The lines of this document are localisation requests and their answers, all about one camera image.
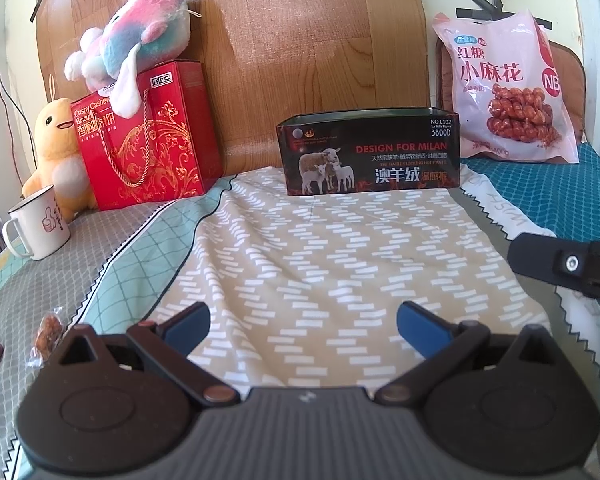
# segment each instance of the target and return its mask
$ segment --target yellow plush toy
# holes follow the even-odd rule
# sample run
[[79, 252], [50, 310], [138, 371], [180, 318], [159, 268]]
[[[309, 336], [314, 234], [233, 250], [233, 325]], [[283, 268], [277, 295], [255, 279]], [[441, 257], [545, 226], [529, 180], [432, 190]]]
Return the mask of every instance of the yellow plush toy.
[[78, 147], [70, 105], [69, 99], [56, 99], [42, 108], [34, 131], [38, 168], [22, 187], [26, 198], [53, 184], [67, 222], [76, 213], [98, 206]]

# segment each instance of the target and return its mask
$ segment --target pink snack bag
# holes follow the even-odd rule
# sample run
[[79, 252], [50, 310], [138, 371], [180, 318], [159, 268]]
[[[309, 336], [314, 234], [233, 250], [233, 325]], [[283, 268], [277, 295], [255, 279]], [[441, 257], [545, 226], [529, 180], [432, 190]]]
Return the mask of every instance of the pink snack bag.
[[453, 62], [460, 155], [578, 162], [549, 41], [529, 11], [497, 22], [433, 19]]

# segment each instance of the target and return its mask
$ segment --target wood panel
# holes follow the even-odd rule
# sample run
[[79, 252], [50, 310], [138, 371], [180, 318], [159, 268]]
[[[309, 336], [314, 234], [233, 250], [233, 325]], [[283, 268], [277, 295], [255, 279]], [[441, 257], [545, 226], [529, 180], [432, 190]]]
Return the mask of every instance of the wood panel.
[[[126, 0], [44, 0], [37, 38], [43, 78], [77, 99], [66, 58], [89, 27]], [[195, 0], [183, 53], [204, 63], [227, 174], [279, 165], [275, 126], [308, 112], [427, 106], [427, 46], [420, 0]]]

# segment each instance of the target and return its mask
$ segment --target blue label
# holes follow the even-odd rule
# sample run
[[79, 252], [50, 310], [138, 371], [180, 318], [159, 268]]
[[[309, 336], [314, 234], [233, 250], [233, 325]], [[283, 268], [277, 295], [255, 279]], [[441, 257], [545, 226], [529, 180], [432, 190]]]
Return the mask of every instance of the blue label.
[[475, 38], [474, 36], [456, 36], [456, 38], [454, 39], [454, 41], [458, 45], [464, 45], [464, 44], [467, 44], [467, 43], [478, 43], [477, 38]]

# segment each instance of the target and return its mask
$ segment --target beige fabric with white dashes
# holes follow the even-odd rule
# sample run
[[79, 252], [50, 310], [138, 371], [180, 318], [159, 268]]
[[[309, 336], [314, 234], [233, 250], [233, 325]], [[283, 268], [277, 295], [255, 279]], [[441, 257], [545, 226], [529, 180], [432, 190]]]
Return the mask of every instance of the beige fabric with white dashes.
[[212, 327], [190, 359], [243, 392], [375, 390], [422, 360], [397, 333], [404, 300], [493, 332], [549, 328], [446, 189], [287, 196], [273, 168], [233, 181], [151, 318], [196, 300], [210, 307]]

